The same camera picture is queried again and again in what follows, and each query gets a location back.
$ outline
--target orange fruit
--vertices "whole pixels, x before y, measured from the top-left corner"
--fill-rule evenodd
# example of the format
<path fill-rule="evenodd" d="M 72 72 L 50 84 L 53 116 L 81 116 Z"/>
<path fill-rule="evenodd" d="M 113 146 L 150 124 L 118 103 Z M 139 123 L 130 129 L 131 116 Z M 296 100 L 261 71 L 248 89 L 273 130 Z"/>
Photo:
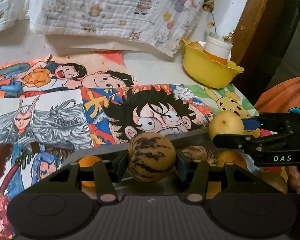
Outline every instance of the orange fruit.
<path fill-rule="evenodd" d="M 227 162 L 234 163 L 246 170 L 248 169 L 244 158 L 238 152 L 226 150 L 219 153 L 217 156 L 217 167 L 223 167 L 223 164 Z"/>
<path fill-rule="evenodd" d="M 102 161 L 99 157 L 91 155 L 91 156 L 83 157 L 78 161 L 78 163 L 81 168 L 84 168 L 84 167 L 92 167 L 96 162 L 99 161 Z M 94 181 L 83 181 L 82 185 L 87 187 L 95 187 Z"/>

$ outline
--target yellow bowl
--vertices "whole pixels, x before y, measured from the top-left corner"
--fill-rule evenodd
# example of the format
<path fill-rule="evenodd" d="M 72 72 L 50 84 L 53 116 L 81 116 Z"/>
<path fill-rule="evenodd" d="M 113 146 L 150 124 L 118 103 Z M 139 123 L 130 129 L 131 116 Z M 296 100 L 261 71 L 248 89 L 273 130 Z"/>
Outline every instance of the yellow bowl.
<path fill-rule="evenodd" d="M 191 77 L 205 86 L 215 89 L 224 88 L 230 84 L 236 75 L 244 71 L 244 68 L 237 66 L 232 61 L 229 61 L 225 66 L 220 62 L 211 60 L 203 51 L 189 46 L 192 41 L 185 39 L 182 41 L 186 46 L 183 67 Z"/>

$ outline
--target orange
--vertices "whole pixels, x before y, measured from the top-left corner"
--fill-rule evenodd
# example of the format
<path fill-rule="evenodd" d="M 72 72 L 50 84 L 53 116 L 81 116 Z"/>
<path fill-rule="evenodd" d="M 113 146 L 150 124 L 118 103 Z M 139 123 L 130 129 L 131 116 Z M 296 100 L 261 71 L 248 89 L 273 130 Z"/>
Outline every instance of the orange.
<path fill-rule="evenodd" d="M 99 161 L 102 161 L 99 157 L 91 155 L 91 156 L 83 157 L 78 161 L 78 163 L 79 166 L 83 168 L 83 167 L 92 167 L 96 162 Z M 87 187 L 95 187 L 94 181 L 83 181 L 82 185 Z"/>

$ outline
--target manga drawing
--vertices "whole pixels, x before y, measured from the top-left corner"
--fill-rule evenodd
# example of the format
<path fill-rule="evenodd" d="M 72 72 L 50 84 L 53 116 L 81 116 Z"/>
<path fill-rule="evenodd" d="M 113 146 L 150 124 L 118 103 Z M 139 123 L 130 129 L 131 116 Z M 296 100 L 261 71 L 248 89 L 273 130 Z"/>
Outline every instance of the manga drawing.
<path fill-rule="evenodd" d="M 58 92 L 57 99 L 55 93 L 50 93 L 0 100 L 14 100 L 15 104 L 8 108 L 17 108 L 0 113 L 0 240 L 3 240 L 14 236 L 6 217 L 10 199 L 60 168 L 73 151 L 92 147 L 92 139 L 80 90 Z"/>

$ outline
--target white container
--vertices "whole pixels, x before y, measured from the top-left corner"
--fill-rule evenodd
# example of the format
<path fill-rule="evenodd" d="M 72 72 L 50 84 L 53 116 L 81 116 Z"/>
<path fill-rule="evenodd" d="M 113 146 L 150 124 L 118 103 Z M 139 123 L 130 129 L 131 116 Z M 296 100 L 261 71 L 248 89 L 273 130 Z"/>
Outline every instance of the white container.
<path fill-rule="evenodd" d="M 221 36 L 209 33 L 204 50 L 219 58 L 228 59 L 232 46 L 233 44 L 231 42 L 224 41 Z"/>

